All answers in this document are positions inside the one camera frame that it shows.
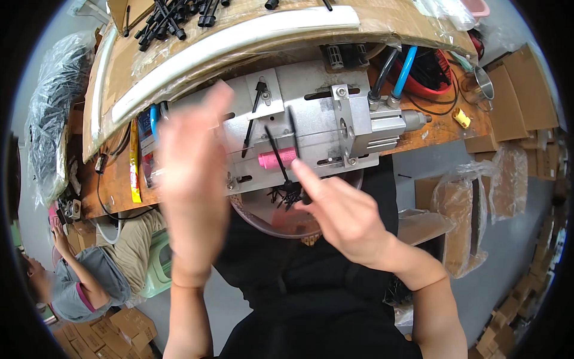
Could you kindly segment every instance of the metal plate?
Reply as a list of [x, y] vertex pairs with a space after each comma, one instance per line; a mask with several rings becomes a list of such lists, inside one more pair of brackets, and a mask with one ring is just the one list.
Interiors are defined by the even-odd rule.
[[[275, 82], [271, 72], [276, 74], [278, 91], [274, 90], [273, 84]], [[313, 167], [315, 173], [319, 176], [335, 175], [341, 172], [372, 167], [379, 163], [378, 153], [372, 153], [367, 157], [357, 159], [356, 164], [348, 166], [348, 168], [345, 167], [342, 161], [331, 161], [325, 165], [318, 165], [318, 161], [344, 157], [344, 153], [341, 153], [340, 150], [338, 132], [333, 131], [305, 136], [306, 134], [339, 128], [339, 124], [335, 119], [329, 88], [336, 84], [346, 84], [349, 89], [359, 90], [358, 94], [350, 95], [351, 98], [354, 96], [365, 96], [370, 89], [366, 72], [349, 71], [339, 74], [328, 74], [322, 61], [285, 65], [227, 81], [227, 84], [235, 91], [235, 99], [230, 108], [230, 112], [235, 113], [235, 117], [223, 124], [228, 142], [227, 150], [231, 153], [228, 155], [228, 162], [231, 165], [231, 176], [233, 178], [247, 175], [252, 177], [248, 182], [234, 182], [233, 189], [228, 191], [229, 194], [279, 186], [285, 181], [279, 168], [264, 169], [259, 166], [258, 153], [255, 152], [255, 149], [247, 150], [245, 158], [241, 158], [243, 140], [245, 139], [249, 124], [248, 119], [251, 116], [253, 99], [255, 98], [255, 86], [260, 76], [264, 76], [268, 87], [270, 87], [272, 104], [267, 106], [263, 102], [259, 103], [257, 113], [261, 111], [265, 115], [255, 119], [253, 122], [250, 146], [253, 146], [254, 141], [261, 138], [261, 135], [264, 134], [264, 125], [269, 127], [274, 136], [284, 134], [286, 129], [290, 130], [285, 112], [283, 110], [275, 112], [279, 108], [279, 105], [275, 105], [276, 98], [278, 99], [280, 96], [283, 102], [282, 106], [291, 106], [293, 110], [297, 136], [299, 137], [301, 159]], [[170, 109], [179, 109], [185, 105], [199, 103], [206, 91], [202, 90], [186, 96], [171, 104]], [[324, 98], [305, 100], [305, 95], [318, 92], [328, 92], [329, 94]], [[287, 174], [290, 180], [297, 181], [297, 178], [289, 169]]]

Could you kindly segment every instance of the plastic bag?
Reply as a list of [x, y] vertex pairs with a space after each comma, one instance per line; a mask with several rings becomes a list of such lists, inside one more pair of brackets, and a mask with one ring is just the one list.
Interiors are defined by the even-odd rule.
[[393, 305], [395, 312], [395, 327], [410, 327], [414, 323], [414, 307], [412, 304], [405, 306]]
[[524, 149], [502, 144], [492, 162], [497, 171], [491, 177], [488, 202], [492, 224], [526, 210], [528, 157]]
[[68, 185], [65, 126], [74, 100], [86, 89], [95, 44], [93, 32], [82, 31], [61, 39], [44, 55], [26, 120], [36, 207], [48, 207]]
[[458, 31], [468, 31], [476, 25], [472, 13], [460, 0], [413, 0], [415, 4], [422, 4], [428, 16], [435, 18], [447, 17]]
[[464, 277], [488, 257], [479, 247], [488, 218], [480, 178], [492, 176], [496, 171], [490, 161], [458, 165], [440, 179], [433, 192], [431, 211], [456, 223], [445, 235], [445, 267], [454, 278]]

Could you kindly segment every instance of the hand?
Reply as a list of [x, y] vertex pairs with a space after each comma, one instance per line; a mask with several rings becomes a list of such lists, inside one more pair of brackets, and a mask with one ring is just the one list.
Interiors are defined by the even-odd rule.
[[227, 229], [225, 150], [216, 138], [233, 98], [218, 82], [200, 106], [173, 114], [159, 136], [161, 208], [174, 253], [173, 281], [202, 287]]
[[52, 232], [54, 233], [54, 246], [61, 254], [62, 257], [71, 256], [70, 247], [68, 243], [68, 237], [64, 234], [62, 227], [54, 226], [52, 227]]
[[339, 177], [320, 179], [301, 160], [291, 163], [313, 203], [295, 204], [318, 221], [325, 239], [347, 259], [369, 268], [387, 270], [381, 261], [397, 238], [389, 233], [379, 216], [376, 201]]

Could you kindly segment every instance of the pink cylinder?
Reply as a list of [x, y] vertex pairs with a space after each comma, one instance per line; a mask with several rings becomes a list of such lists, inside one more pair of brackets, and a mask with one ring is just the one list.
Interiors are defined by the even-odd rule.
[[[291, 162], [293, 162], [293, 160], [297, 157], [295, 155], [295, 147], [282, 148], [277, 152], [279, 152], [279, 157], [281, 158], [281, 161], [285, 167], [290, 165]], [[277, 157], [273, 151], [260, 153], [258, 158], [259, 165], [265, 169], [273, 169], [279, 167], [279, 162], [277, 161]]]

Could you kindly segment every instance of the khaki pants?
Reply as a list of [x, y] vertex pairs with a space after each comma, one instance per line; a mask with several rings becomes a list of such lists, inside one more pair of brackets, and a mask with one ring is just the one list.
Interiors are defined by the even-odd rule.
[[[148, 208], [131, 211], [128, 216], [138, 215]], [[109, 244], [96, 233], [96, 246], [102, 247], [118, 266], [130, 284], [131, 293], [137, 294], [144, 287], [148, 270], [149, 247], [152, 233], [165, 228], [164, 217], [156, 210], [123, 223], [122, 231], [115, 244]]]

